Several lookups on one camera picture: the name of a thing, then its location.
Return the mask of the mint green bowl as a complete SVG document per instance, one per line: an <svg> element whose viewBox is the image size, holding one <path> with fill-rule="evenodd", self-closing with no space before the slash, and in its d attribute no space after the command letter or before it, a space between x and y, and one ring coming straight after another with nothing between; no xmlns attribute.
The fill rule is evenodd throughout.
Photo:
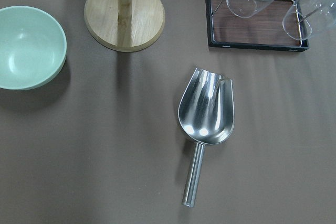
<svg viewBox="0 0 336 224"><path fill-rule="evenodd" d="M1 88L29 90L51 81L66 61L67 40L47 12L30 6L1 9Z"/></svg>

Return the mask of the steel ice scoop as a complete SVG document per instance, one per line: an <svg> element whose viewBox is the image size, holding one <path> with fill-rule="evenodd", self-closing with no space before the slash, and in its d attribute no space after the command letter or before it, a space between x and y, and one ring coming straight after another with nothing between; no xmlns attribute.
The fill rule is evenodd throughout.
<svg viewBox="0 0 336 224"><path fill-rule="evenodd" d="M193 207L205 147L225 142L234 129L233 81L196 68L178 107L180 126L195 143L182 199Z"/></svg>

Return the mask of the wooden cup tree stand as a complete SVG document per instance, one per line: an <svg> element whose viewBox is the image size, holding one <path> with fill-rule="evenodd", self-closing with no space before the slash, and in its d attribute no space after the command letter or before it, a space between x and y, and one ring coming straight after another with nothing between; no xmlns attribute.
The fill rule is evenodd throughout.
<svg viewBox="0 0 336 224"><path fill-rule="evenodd" d="M103 46L135 52L151 46L165 25L161 0L86 0L89 33Z"/></svg>

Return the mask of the black wooden glass tray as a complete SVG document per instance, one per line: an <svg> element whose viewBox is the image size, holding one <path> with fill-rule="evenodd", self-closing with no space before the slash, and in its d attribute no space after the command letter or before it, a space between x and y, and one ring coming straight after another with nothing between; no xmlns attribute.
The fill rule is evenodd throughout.
<svg viewBox="0 0 336 224"><path fill-rule="evenodd" d="M282 27L282 20L295 0L275 0L250 18L235 16L226 3L212 15L220 1L205 0L210 47L293 52L309 49L307 40L289 37Z"/></svg>

